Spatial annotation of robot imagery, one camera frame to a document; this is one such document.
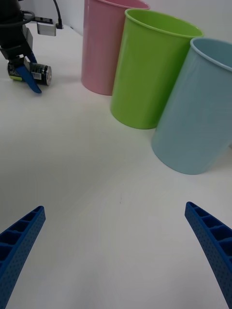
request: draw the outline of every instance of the robotic arm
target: robotic arm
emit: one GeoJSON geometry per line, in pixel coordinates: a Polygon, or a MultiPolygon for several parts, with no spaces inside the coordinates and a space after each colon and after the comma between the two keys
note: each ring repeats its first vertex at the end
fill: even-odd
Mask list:
{"type": "Polygon", "coordinates": [[[12,79],[28,83],[36,93],[41,93],[37,84],[50,85],[51,67],[37,64],[32,51],[33,37],[26,24],[36,21],[39,34],[55,36],[56,28],[63,27],[57,2],[53,1],[58,12],[56,25],[52,19],[22,11],[18,0],[0,0],[0,51],[9,61],[8,73],[12,79]]]}

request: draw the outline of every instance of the light blue bucket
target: light blue bucket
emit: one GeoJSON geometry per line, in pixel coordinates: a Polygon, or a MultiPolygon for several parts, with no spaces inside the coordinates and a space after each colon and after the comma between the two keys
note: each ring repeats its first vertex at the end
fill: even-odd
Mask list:
{"type": "Polygon", "coordinates": [[[200,174],[232,141],[232,44],[203,37],[190,45],[152,148],[172,169],[200,174]]]}

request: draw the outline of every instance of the pink bucket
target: pink bucket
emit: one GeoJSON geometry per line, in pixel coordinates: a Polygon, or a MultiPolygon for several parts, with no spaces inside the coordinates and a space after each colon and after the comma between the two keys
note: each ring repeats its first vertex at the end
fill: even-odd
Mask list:
{"type": "Polygon", "coordinates": [[[125,22],[125,10],[149,9],[140,0],[85,0],[82,84],[112,95],[125,22]]]}

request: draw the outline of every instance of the bucket rim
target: bucket rim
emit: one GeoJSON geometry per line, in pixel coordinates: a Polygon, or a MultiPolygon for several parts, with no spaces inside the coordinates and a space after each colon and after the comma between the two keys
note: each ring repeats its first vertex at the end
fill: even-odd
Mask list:
{"type": "Polygon", "coordinates": [[[226,64],[223,64],[221,63],[220,61],[217,61],[213,58],[211,58],[210,56],[208,56],[207,54],[203,53],[200,49],[198,49],[195,45],[194,45],[194,42],[196,40],[206,40],[206,41],[215,41],[215,42],[220,42],[220,43],[225,43],[227,45],[230,45],[232,46],[232,43],[230,42],[227,42],[227,41],[224,41],[224,40],[218,40],[218,39],[212,39],[212,38],[208,38],[208,37],[197,37],[197,38],[194,38],[190,41],[190,46],[191,48],[196,52],[198,53],[199,55],[201,55],[203,58],[205,58],[206,60],[218,65],[219,67],[221,68],[224,68],[226,70],[229,70],[229,71],[232,71],[232,66],[228,66],[226,64]]]}
{"type": "MultiPolygon", "coordinates": [[[[147,25],[135,18],[133,18],[132,16],[129,15],[130,11],[143,11],[143,9],[138,9],[138,8],[131,8],[131,9],[127,9],[125,11],[125,15],[128,19],[132,20],[133,22],[135,22],[136,24],[139,24],[140,26],[143,26],[143,27],[146,27],[146,28],[149,28],[151,30],[154,30],[154,31],[157,31],[157,32],[161,32],[161,33],[165,33],[165,34],[168,34],[168,35],[172,35],[172,36],[176,36],[176,37],[179,37],[179,38],[186,38],[186,39],[193,39],[196,37],[196,35],[186,35],[186,34],[178,34],[178,33],[174,33],[174,32],[170,32],[170,31],[166,31],[166,30],[162,30],[162,29],[159,29],[159,28],[156,28],[156,27],[153,27],[153,26],[150,26],[150,25],[147,25]]],[[[201,35],[197,36],[197,37],[201,37],[203,36],[203,31],[198,28],[196,25],[192,24],[192,23],[189,23],[188,21],[184,20],[184,19],[181,19],[181,18],[178,18],[178,17],[175,17],[175,16],[172,16],[172,15],[169,15],[169,14],[165,14],[165,13],[162,13],[162,12],[158,12],[158,11],[152,11],[152,10],[149,10],[149,12],[151,13],[157,13],[157,14],[160,14],[160,15],[163,15],[163,16],[167,16],[167,17],[170,17],[172,19],[175,19],[175,20],[178,20],[178,21],[181,21],[181,22],[184,22],[192,27],[194,27],[195,29],[197,29],[201,35]]]]}
{"type": "MultiPolygon", "coordinates": [[[[110,2],[110,1],[107,1],[107,0],[97,0],[97,1],[109,4],[109,5],[117,6],[119,8],[129,9],[129,10],[135,8],[134,6],[127,6],[127,5],[123,5],[123,4],[117,4],[117,3],[113,3],[113,2],[110,2]]],[[[141,3],[143,3],[143,4],[145,4],[147,6],[146,8],[139,8],[139,10],[150,10],[151,7],[150,7],[149,4],[147,4],[146,2],[144,2],[142,0],[138,0],[138,2],[141,2],[141,3]]]]}

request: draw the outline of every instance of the green bucket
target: green bucket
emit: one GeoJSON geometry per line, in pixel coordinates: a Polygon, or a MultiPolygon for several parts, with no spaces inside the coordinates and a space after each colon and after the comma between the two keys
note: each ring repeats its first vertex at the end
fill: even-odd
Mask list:
{"type": "Polygon", "coordinates": [[[127,126],[150,129],[158,124],[190,40],[203,33],[154,11],[128,9],[125,15],[111,113],[127,126]]]}

